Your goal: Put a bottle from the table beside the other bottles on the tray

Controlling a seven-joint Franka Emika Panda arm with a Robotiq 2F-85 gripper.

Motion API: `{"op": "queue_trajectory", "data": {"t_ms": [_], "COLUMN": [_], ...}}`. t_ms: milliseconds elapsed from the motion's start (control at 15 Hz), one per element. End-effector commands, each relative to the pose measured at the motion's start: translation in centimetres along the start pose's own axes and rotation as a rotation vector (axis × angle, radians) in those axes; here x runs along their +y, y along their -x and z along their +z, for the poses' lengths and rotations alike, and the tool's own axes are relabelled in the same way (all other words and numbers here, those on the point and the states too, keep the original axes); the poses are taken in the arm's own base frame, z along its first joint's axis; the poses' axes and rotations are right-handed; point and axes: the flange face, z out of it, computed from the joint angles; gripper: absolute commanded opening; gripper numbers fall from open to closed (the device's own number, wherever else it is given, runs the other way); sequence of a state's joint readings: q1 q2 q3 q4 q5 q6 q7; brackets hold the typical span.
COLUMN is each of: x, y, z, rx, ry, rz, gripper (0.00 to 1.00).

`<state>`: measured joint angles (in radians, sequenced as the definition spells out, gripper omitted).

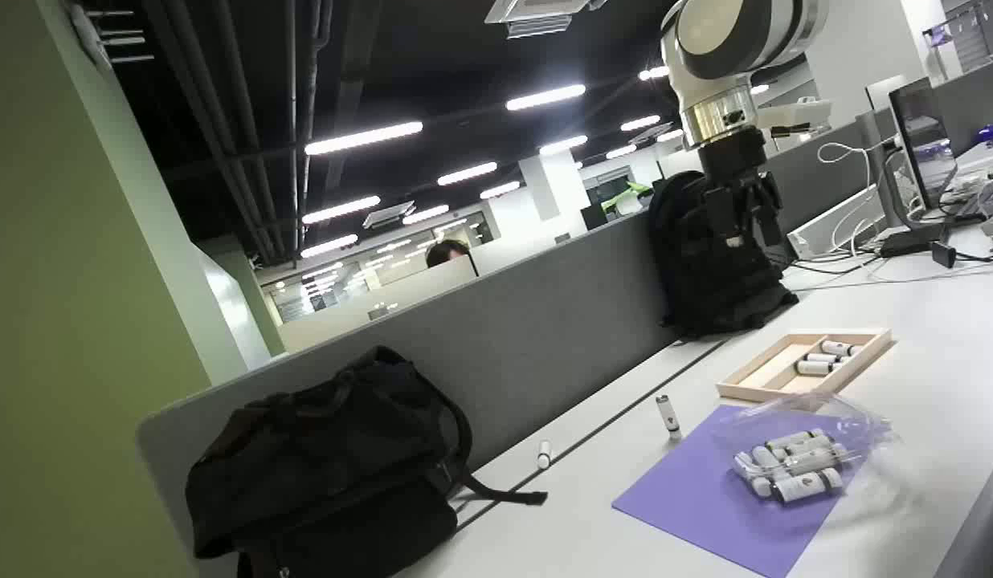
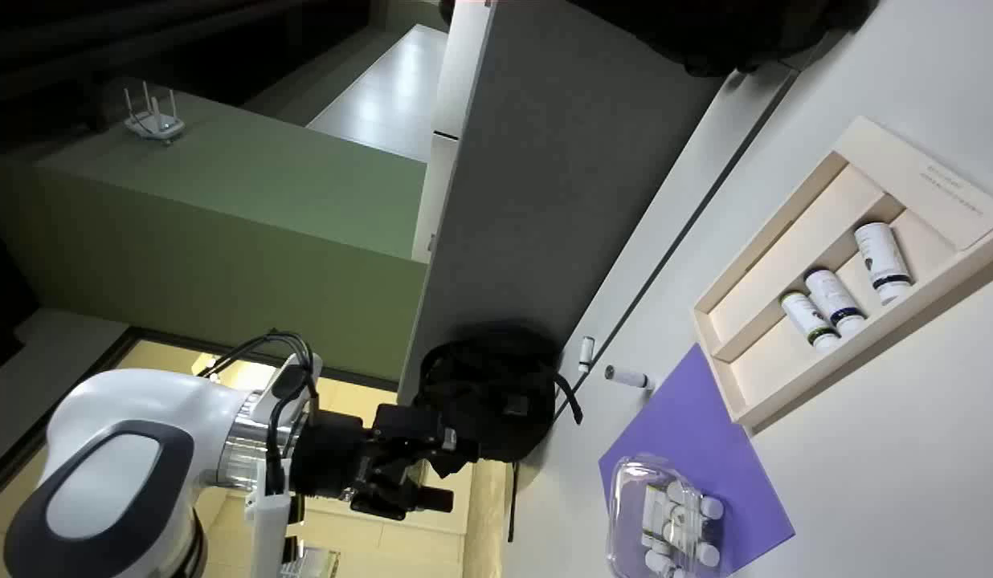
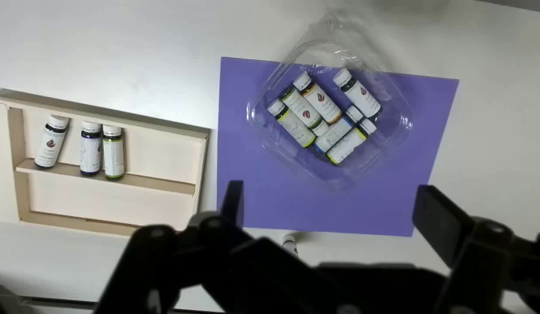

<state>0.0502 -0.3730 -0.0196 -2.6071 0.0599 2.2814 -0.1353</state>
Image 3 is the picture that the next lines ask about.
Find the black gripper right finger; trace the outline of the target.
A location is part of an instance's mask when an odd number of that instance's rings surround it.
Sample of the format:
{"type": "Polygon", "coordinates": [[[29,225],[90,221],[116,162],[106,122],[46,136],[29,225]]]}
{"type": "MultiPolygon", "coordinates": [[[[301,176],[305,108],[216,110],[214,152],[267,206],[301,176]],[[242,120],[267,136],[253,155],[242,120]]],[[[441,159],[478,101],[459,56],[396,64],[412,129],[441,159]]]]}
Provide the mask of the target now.
{"type": "Polygon", "coordinates": [[[454,265],[473,227],[473,220],[433,185],[417,186],[412,223],[447,267],[454,265]]]}

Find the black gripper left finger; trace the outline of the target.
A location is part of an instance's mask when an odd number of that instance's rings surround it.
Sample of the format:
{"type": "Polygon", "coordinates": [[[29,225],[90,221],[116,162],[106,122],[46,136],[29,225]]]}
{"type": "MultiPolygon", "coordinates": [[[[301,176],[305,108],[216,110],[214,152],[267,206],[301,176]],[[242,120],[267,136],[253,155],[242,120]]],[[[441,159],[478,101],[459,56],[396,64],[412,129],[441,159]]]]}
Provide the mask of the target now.
{"type": "Polygon", "coordinates": [[[240,227],[242,207],[244,207],[244,183],[240,179],[232,179],[226,183],[219,213],[226,221],[240,227]]]}

